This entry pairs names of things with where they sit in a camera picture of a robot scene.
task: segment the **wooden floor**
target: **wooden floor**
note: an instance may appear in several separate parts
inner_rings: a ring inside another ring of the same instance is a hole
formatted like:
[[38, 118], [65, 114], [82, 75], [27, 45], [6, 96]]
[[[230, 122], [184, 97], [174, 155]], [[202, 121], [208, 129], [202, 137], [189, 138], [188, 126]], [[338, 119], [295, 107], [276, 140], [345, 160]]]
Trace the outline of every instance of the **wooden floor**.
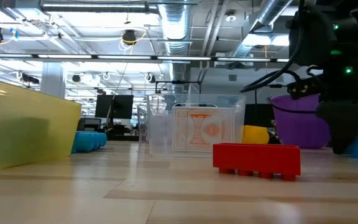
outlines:
[[302, 153], [296, 182], [219, 174], [211, 159], [106, 149], [0, 170], [5, 224], [358, 224], [358, 159]]

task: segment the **purple bin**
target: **purple bin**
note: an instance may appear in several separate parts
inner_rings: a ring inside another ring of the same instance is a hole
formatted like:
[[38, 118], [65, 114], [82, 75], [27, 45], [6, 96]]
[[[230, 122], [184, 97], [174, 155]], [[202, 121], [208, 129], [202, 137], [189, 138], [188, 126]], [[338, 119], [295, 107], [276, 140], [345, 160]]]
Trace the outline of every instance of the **purple bin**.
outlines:
[[[319, 103], [318, 95], [298, 100], [285, 95], [272, 98], [271, 104], [292, 111], [315, 111]], [[282, 144], [296, 145], [303, 149], [319, 149], [328, 144], [328, 124], [315, 114], [290, 113], [276, 107], [273, 107], [273, 112], [278, 139]]]

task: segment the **clear plastic container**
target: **clear plastic container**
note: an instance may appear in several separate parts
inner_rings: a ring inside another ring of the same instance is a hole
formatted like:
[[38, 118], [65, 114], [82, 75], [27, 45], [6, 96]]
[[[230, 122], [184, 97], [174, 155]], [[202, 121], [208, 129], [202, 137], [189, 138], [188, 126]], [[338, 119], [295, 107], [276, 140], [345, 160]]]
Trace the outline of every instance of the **clear plastic container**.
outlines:
[[150, 153], [212, 157], [213, 144], [242, 142], [245, 109], [244, 95], [149, 95]]

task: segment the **silver ductwork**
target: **silver ductwork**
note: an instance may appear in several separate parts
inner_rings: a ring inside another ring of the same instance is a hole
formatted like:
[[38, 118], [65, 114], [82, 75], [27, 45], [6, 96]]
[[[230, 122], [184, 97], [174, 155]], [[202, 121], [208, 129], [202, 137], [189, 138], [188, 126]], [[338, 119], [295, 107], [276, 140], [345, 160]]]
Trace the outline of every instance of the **silver ductwork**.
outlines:
[[230, 57], [246, 57], [254, 47], [253, 45], [243, 44], [249, 32], [263, 26], [271, 26], [291, 3], [292, 0], [264, 0], [260, 10], [253, 15], [247, 16], [247, 19], [244, 21], [244, 40], [233, 51]]
[[[161, 15], [161, 27], [165, 40], [172, 42], [165, 43], [167, 55], [188, 55], [189, 43], [175, 42], [184, 40], [189, 33], [190, 7], [179, 4], [158, 5]], [[171, 80], [188, 81], [188, 66], [185, 63], [170, 63], [169, 71]], [[172, 85], [175, 93], [181, 92], [182, 86]]]

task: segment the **yellow container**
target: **yellow container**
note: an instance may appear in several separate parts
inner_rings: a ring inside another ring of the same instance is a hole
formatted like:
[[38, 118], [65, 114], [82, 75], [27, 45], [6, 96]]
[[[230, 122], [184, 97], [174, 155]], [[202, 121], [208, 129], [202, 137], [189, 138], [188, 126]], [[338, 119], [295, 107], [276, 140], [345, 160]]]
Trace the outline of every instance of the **yellow container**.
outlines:
[[242, 132], [243, 144], [267, 144], [269, 143], [269, 134], [267, 128], [245, 125]]
[[81, 105], [0, 82], [0, 169], [69, 156]]

